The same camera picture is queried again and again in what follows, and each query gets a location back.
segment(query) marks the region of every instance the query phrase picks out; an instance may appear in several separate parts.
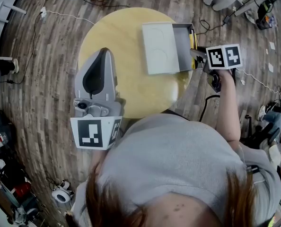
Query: black and white marker cube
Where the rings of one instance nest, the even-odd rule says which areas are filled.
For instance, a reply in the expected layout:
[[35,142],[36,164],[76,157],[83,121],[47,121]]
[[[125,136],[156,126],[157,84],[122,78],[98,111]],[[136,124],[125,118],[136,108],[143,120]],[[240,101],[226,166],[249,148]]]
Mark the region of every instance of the black and white marker cube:
[[219,45],[206,48],[209,69],[232,69],[242,66],[238,44]]
[[71,118],[75,145],[82,149],[109,149],[115,143],[122,116]]

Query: gray shirt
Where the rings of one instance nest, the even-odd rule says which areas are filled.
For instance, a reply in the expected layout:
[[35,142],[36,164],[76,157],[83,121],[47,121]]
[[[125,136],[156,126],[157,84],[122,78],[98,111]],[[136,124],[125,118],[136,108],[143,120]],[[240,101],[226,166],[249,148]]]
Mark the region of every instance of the gray shirt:
[[[135,123],[108,153],[98,179],[118,187],[127,212],[149,204],[168,192],[205,202],[223,222],[227,198],[227,170],[239,179],[246,166],[257,165],[256,225],[269,220],[278,207],[281,182],[266,153],[240,144],[236,153],[210,126],[169,114],[157,114]],[[74,216],[86,224],[85,183],[77,190]]]

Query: jeans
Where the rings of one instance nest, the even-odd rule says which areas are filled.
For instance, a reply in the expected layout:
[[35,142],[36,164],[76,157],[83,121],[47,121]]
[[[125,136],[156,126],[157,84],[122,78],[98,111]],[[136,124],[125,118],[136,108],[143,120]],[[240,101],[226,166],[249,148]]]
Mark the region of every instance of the jeans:
[[0,73],[2,76],[9,74],[11,70],[14,70],[15,66],[12,62],[0,60]]
[[[269,131],[270,134],[273,134],[277,130],[277,128],[279,128],[281,131],[281,113],[270,110],[263,117],[263,120],[273,123],[272,129]],[[276,141],[279,142],[279,135],[276,137]]]

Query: yellow object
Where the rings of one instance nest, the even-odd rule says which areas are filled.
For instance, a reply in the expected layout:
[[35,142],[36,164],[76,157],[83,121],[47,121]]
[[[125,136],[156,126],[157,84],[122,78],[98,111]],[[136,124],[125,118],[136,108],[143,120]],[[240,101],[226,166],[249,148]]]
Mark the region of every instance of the yellow object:
[[[194,42],[193,42],[193,36],[192,34],[189,34],[189,38],[190,38],[190,46],[191,46],[191,49],[194,49]],[[192,62],[191,62],[191,68],[193,70],[195,70],[195,59],[192,57]]]
[[143,118],[160,113],[175,103],[186,90],[192,71],[148,75],[142,23],[172,22],[167,15],[146,8],[121,9],[99,20],[87,33],[79,51],[78,67],[103,47],[115,60],[116,90],[126,100],[125,118]]
[[197,38],[196,38],[196,33],[194,33],[194,38],[195,38],[195,48],[197,50]]
[[275,224],[275,216],[273,216],[272,220],[269,222],[268,227],[272,227]]

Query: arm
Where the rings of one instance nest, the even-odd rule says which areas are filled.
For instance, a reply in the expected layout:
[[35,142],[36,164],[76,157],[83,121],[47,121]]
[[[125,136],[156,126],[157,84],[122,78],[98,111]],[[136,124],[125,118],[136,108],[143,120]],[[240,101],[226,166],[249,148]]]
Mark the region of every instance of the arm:
[[235,84],[228,70],[219,70],[218,73],[221,80],[221,92],[216,131],[235,150],[240,139]]

